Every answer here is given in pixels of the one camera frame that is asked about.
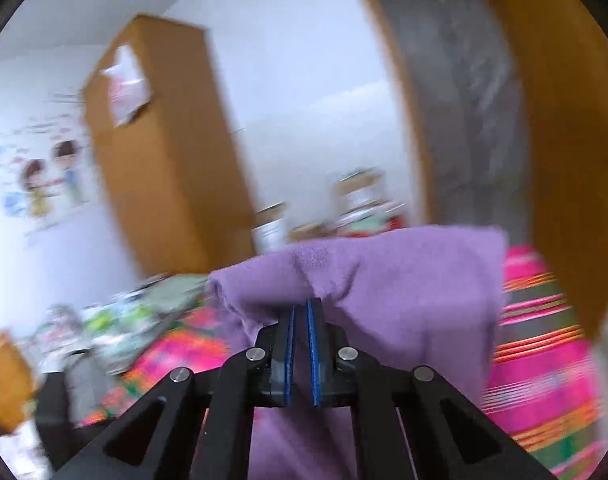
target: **wooden wardrobe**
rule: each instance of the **wooden wardrobe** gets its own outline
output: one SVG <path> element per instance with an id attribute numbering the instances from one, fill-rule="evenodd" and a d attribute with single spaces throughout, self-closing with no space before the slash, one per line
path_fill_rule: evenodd
<path id="1" fill-rule="evenodd" d="M 365 0 L 404 97 L 433 218 L 413 81 L 378 0 Z M 580 0 L 488 0 L 516 58 L 530 130 L 532 228 L 589 336 L 608 312 L 608 40 Z"/>
<path id="2" fill-rule="evenodd" d="M 136 54 L 151 101 L 115 126 L 109 79 L 117 47 Z M 210 64 L 207 31 L 138 15 L 83 90 L 111 206 L 140 266 L 207 273 L 254 254 L 255 214 Z"/>

